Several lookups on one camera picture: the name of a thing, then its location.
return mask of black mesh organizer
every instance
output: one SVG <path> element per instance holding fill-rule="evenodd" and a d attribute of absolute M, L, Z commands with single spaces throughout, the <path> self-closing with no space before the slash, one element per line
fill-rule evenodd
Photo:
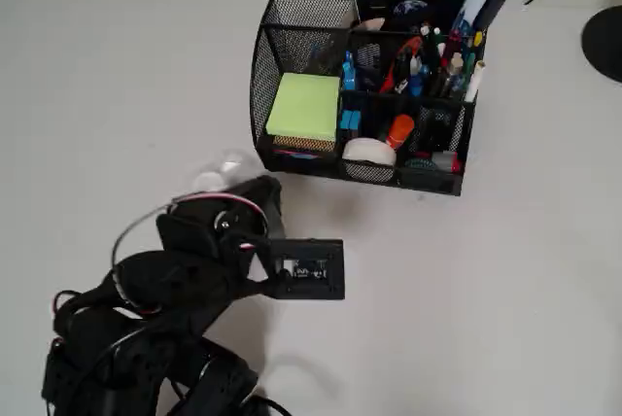
<path fill-rule="evenodd" d="M 447 32 L 463 1 L 444 0 L 443 10 L 430 19 L 432 24 Z M 460 195 L 475 103 L 371 91 L 377 90 L 383 79 L 381 71 L 386 70 L 381 52 L 398 49 L 413 34 L 351 29 L 353 12 L 351 0 L 269 0 L 259 26 L 251 74 L 251 128 L 264 166 L 270 171 Z M 316 149 L 319 157 L 300 158 L 296 155 L 300 149 L 288 142 L 275 142 L 265 132 L 281 77 L 288 72 L 339 77 L 346 51 L 354 56 L 359 90 L 339 92 L 334 146 Z M 482 44 L 478 59 L 483 52 Z M 348 136 L 338 125 L 345 110 L 361 112 L 360 137 L 376 138 L 382 123 L 390 123 L 399 114 L 414 119 L 415 130 L 397 151 L 396 166 L 341 158 Z M 462 168 L 450 173 L 406 167 L 405 162 L 418 151 L 456 152 Z"/>

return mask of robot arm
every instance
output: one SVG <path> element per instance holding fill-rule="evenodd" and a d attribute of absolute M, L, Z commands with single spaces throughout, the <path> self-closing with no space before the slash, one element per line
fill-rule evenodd
<path fill-rule="evenodd" d="M 56 311 L 42 392 L 54 416 L 154 416 L 165 378 L 190 389 L 171 416 L 261 412 L 257 375 L 203 333 L 246 296 L 345 295 L 340 240 L 270 237 L 282 231 L 280 189 L 262 176 L 177 198 L 157 218 L 163 250 L 118 264 L 114 250 L 102 283 Z M 262 282 L 248 279 L 255 255 Z"/>

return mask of orange marker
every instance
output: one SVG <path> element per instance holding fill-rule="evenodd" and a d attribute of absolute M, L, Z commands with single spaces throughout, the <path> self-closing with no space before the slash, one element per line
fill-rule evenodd
<path fill-rule="evenodd" d="M 404 143 L 408 135 L 415 128 L 415 121 L 408 115 L 398 115 L 391 125 L 387 144 L 397 150 Z"/>

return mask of yellow-green sticky notes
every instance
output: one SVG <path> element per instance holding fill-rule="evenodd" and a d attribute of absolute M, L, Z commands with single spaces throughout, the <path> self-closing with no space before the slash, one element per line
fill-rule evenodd
<path fill-rule="evenodd" d="M 268 134 L 334 141 L 339 78 L 285 73 L 265 129 Z"/>

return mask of white pen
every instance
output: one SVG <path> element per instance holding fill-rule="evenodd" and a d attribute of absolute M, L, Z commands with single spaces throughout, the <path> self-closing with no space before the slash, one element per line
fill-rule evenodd
<path fill-rule="evenodd" d="M 475 95 L 477 95 L 477 90 L 482 82 L 482 76 L 484 76 L 484 69 L 486 69 L 486 63 L 484 61 L 477 61 L 475 63 L 475 69 L 473 70 L 473 75 L 470 77 L 470 83 L 466 90 L 465 102 L 472 102 L 475 100 Z"/>

